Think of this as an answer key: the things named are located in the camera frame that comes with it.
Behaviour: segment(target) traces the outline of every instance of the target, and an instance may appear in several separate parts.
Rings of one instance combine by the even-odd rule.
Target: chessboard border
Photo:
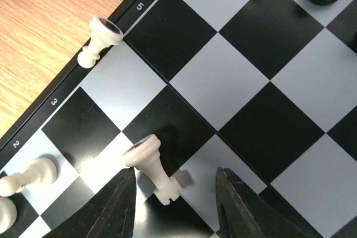
[[[136,4],[138,0],[123,0],[118,7],[108,17],[113,23],[118,24],[121,18]],[[134,23],[139,19],[141,13],[131,15],[131,21],[128,23]],[[90,38],[83,46],[88,45]],[[37,129],[51,116],[56,110],[57,105],[46,106],[46,102],[51,103],[51,96],[53,93],[63,86],[65,90],[59,92],[61,96],[64,96],[63,100],[75,89],[75,87],[84,79],[91,69],[81,68],[77,62],[77,55],[81,51],[82,46],[72,59],[62,68],[62,70],[54,77],[54,79],[48,84],[47,87],[40,93],[40,95],[30,104],[30,106],[22,113],[22,115],[14,122],[14,124],[4,133],[0,138],[0,169],[2,169],[6,163],[18,152],[22,145],[37,131]],[[100,53],[100,58],[111,49],[106,48]],[[71,74],[75,73],[72,79],[67,79]],[[21,133],[21,142],[15,141],[16,135]]]

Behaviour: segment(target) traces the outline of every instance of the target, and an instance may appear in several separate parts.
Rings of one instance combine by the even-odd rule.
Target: printed number
[[[140,3],[139,5],[136,6],[136,9],[141,10],[144,7],[143,3]]]
[[[53,106],[55,106],[55,105],[56,105],[56,103],[57,103],[57,99],[56,99],[56,98],[54,98],[54,100],[53,100],[53,101],[51,101],[51,104],[52,104]]]
[[[19,146],[20,145],[20,142],[17,140],[17,141],[15,141],[15,143],[13,144],[13,147],[14,148],[17,148],[17,146]]]

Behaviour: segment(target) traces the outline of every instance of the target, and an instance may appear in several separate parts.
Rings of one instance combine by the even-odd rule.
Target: white chess piece
[[[181,194],[182,187],[175,177],[168,177],[160,161],[158,151],[161,141],[156,135],[149,135],[123,154],[123,160],[127,167],[135,167],[145,173],[155,184],[154,194],[159,201],[167,206],[170,199],[177,200]]]
[[[12,227],[17,218],[15,204],[5,197],[0,197],[0,234]]]
[[[92,68],[99,60],[99,53],[106,47],[118,45],[124,38],[123,32],[111,21],[95,16],[89,22],[91,38],[78,54],[78,64],[83,68]]]
[[[19,193],[27,186],[50,185],[57,177],[55,164],[47,158],[33,160],[23,173],[15,173],[0,179],[0,196]]]

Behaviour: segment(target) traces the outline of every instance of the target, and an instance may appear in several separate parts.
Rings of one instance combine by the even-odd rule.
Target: white rook
[[[158,151],[160,145],[161,141],[156,135],[149,135],[129,148],[123,154],[123,159],[127,167],[135,167],[152,180],[156,186],[154,194],[167,206],[170,199],[175,201],[179,198],[182,188],[176,178],[169,178],[163,169]]]
[[[92,68],[99,60],[99,53],[110,46],[118,45],[124,38],[123,32],[111,21],[95,16],[89,22],[91,38],[88,46],[83,46],[77,56],[78,64],[83,68]]]

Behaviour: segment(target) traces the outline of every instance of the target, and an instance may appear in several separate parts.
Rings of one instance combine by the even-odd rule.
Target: number 2
[[[15,141],[15,143],[13,144],[13,147],[14,148],[17,148],[17,146],[19,146],[20,145],[20,142],[17,140],[17,141]]]
[[[144,7],[143,3],[139,3],[139,5],[136,6],[136,9],[140,11]]]

